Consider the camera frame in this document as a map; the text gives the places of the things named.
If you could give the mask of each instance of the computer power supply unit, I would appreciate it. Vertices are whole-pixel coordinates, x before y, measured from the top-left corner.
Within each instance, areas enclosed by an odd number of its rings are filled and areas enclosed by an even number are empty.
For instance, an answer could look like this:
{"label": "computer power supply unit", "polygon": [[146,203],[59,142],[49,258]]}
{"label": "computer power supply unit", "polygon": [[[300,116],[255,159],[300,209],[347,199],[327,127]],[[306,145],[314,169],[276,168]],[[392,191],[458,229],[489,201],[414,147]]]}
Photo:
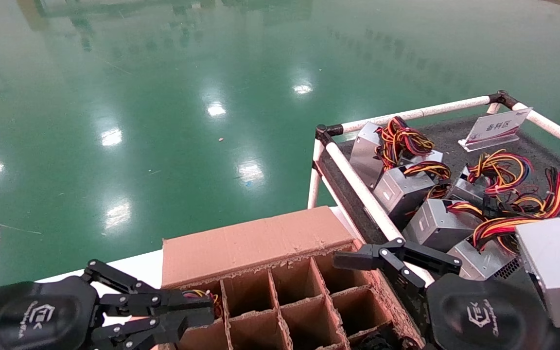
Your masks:
{"label": "computer power supply unit", "polygon": [[464,166],[459,177],[452,183],[445,199],[466,201],[480,207],[483,204],[484,192],[487,188],[487,178],[481,176],[471,183],[468,181],[468,175],[470,175],[468,166]]}
{"label": "computer power supply unit", "polygon": [[380,202],[391,221],[402,230],[411,219],[411,212],[425,200],[429,190],[437,184],[426,173],[405,176],[406,167],[386,171],[377,182],[373,195]]}
{"label": "computer power supply unit", "polygon": [[368,188],[374,188],[382,173],[382,160],[375,153],[375,149],[382,145],[382,137],[375,131],[379,128],[372,122],[358,132],[353,142],[353,149],[349,157],[349,164]]}
{"label": "computer power supply unit", "polygon": [[452,213],[447,207],[460,201],[427,199],[403,230],[403,237],[429,248],[448,252],[473,234],[482,221],[470,213]]}
{"label": "computer power supply unit", "polygon": [[493,277],[516,259],[494,241],[487,242],[484,250],[478,252],[468,239],[456,244],[448,254],[462,261],[459,276],[475,281],[485,281]]}
{"label": "computer power supply unit", "polygon": [[399,159],[399,166],[408,165],[408,164],[416,164],[424,161],[436,161],[442,162],[444,159],[444,154],[442,152],[436,151],[433,149],[431,153],[426,156],[414,156],[407,157],[406,155],[401,155],[401,159]]}
{"label": "computer power supply unit", "polygon": [[536,276],[546,309],[560,328],[560,219],[518,225],[516,238],[524,267]]}

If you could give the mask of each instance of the gripper logo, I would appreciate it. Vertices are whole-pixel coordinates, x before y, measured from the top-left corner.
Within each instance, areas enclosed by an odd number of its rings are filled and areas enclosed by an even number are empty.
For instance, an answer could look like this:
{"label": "gripper logo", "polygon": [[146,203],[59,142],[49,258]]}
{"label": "gripper logo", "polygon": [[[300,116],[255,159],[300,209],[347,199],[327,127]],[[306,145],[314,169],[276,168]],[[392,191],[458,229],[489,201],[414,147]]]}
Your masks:
{"label": "gripper logo", "polygon": [[490,315],[487,313],[487,308],[480,308],[478,303],[471,302],[471,305],[466,308],[468,310],[468,320],[480,328],[485,324],[491,322]]}
{"label": "gripper logo", "polygon": [[23,319],[20,322],[20,327],[18,328],[18,338],[21,339],[25,336],[25,331],[27,327],[31,327],[33,330],[41,330],[42,324],[51,321],[53,317],[53,312],[55,312],[55,306],[49,304],[42,304],[38,307],[38,301],[32,301],[25,313],[23,314]]}
{"label": "gripper logo", "polygon": [[470,305],[466,308],[468,311],[468,320],[476,324],[479,328],[483,328],[486,324],[491,323],[491,334],[498,337],[500,332],[498,330],[498,322],[496,321],[494,308],[488,299],[484,299],[483,304],[484,305],[479,306],[478,303],[470,303]]}

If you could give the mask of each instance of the sign holder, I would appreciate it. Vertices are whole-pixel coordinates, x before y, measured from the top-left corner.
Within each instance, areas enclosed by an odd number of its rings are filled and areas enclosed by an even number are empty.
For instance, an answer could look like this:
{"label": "sign holder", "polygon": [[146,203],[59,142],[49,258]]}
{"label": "sign holder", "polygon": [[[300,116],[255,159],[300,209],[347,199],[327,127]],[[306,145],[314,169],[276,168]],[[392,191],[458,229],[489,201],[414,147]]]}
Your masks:
{"label": "sign holder", "polygon": [[469,152],[520,139],[516,133],[533,107],[486,115],[476,119],[468,136],[458,143]]}

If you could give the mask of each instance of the white pvc pipe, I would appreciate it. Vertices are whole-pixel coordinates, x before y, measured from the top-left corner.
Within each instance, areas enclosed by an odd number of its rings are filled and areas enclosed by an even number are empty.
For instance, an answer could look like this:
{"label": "white pvc pipe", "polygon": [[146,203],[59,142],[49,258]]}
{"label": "white pvc pipe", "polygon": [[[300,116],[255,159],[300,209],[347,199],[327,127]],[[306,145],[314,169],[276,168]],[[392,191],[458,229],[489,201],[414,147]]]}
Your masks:
{"label": "white pvc pipe", "polygon": [[362,119],[356,122],[345,122],[343,125],[343,133],[350,133],[352,131],[362,129],[365,124],[371,122],[377,125],[386,124],[393,117],[399,116],[403,120],[410,120],[416,118],[427,117],[428,115],[436,115],[440,113],[446,113],[450,111],[456,111],[459,109],[466,109],[476,106],[483,106],[489,104],[490,98],[488,96],[469,98],[468,100],[462,100],[457,102],[449,102],[448,104],[412,109],[411,111],[405,111],[401,113],[394,113],[389,115],[382,115],[381,117],[375,117],[370,119]]}
{"label": "white pvc pipe", "polygon": [[[351,166],[351,164],[349,164],[349,161],[340,151],[338,146],[334,142],[330,142],[329,144],[327,144],[327,146],[325,146],[325,149],[340,169],[340,172],[343,173],[344,177],[349,182],[349,185],[351,185],[353,190],[356,192],[356,194],[360,198],[360,201],[362,201],[364,206],[367,208],[377,226],[382,229],[384,236],[386,236],[389,241],[397,238],[403,238],[399,230],[395,227],[395,224],[390,221],[390,218],[388,217],[387,213],[384,211],[380,203],[377,201],[377,199],[375,199],[375,197],[371,193],[371,190],[367,188],[367,186],[364,184],[364,182],[362,182],[355,170],[353,170],[353,167]],[[427,286],[434,282],[433,277],[431,277],[429,272],[427,272],[425,269],[419,268],[412,264],[406,265],[410,270],[416,273],[416,275],[421,277],[425,281],[425,284]]]}
{"label": "white pvc pipe", "polygon": [[[518,102],[513,107],[511,107],[511,109],[514,111],[518,109],[525,109],[525,108],[528,107],[524,105],[522,102]],[[535,123],[538,127],[546,130],[547,132],[551,133],[552,135],[554,135],[554,137],[560,140],[560,125],[558,125],[556,122],[553,122],[552,120],[544,117],[543,115],[537,113],[536,111],[531,111],[531,113],[529,113],[526,119]]]}
{"label": "white pvc pipe", "polygon": [[[319,158],[321,158],[321,153],[323,153],[323,144],[321,143],[321,141],[315,139],[313,161],[318,161]],[[308,189],[308,204],[306,206],[307,209],[312,209],[317,206],[319,180],[320,176],[318,172],[315,169],[311,170],[311,186]]]}

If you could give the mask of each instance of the cardboard box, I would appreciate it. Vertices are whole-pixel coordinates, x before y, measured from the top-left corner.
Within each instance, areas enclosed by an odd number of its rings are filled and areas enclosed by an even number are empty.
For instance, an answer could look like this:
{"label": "cardboard box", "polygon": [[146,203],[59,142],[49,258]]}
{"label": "cardboard box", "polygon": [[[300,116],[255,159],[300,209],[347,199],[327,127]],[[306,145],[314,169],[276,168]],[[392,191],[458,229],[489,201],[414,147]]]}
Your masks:
{"label": "cardboard box", "polygon": [[179,350],[350,350],[386,324],[422,344],[381,273],[333,268],[359,246],[327,207],[164,241],[163,288],[211,290],[224,309]]}

